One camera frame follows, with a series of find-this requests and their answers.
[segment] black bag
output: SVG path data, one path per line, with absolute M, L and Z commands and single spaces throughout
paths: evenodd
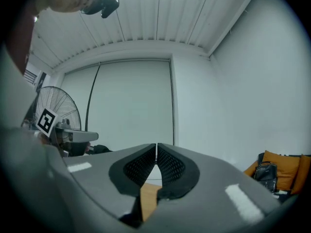
M 256 168 L 254 179 L 266 187 L 270 192 L 275 192 L 277 183 L 277 166 L 270 161 L 261 162 Z

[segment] mesh grille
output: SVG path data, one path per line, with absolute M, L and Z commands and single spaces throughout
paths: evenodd
M 141 187 L 155 166 L 155 158 L 155 151 L 149 150 L 125 165 L 125 175 Z
M 36 101 L 36 121 L 44 108 L 48 108 L 62 118 L 69 119 L 71 129 L 81 130 L 81 120 L 77 106 L 71 97 L 62 89 L 51 86 L 43 87 L 40 89 Z
M 157 150 L 157 164 L 161 171 L 163 186 L 178 180 L 185 171 L 185 165 L 180 160 L 161 148 Z

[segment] white ceiling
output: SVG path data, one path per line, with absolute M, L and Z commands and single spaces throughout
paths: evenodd
M 55 69 L 80 53 L 124 41 L 159 40 L 203 48 L 219 45 L 250 0 L 120 0 L 107 19 L 100 13 L 40 13 L 30 62 Z

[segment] orange cushion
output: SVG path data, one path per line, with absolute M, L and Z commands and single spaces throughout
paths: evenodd
M 247 170 L 244 171 L 244 173 L 247 176 L 252 177 L 256 171 L 256 167 L 258 167 L 258 161 L 255 161 Z
M 262 161 L 270 161 L 277 165 L 277 183 L 279 190 L 290 190 L 299 167 L 299 157 L 282 156 L 265 151 Z
M 296 176 L 296 180 L 294 183 L 294 187 L 292 189 L 292 194 L 298 194 L 301 192 L 303 185 L 306 182 L 308 172 L 310 169 L 311 157 L 301 155 L 299 168 Z

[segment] electric fan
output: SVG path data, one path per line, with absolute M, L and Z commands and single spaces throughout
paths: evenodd
M 97 133 L 81 131 L 76 104 L 65 91 L 53 86 L 38 91 L 24 122 L 30 130 L 40 130 L 41 142 L 57 147 L 61 156 L 83 155 L 89 142 L 98 139 Z

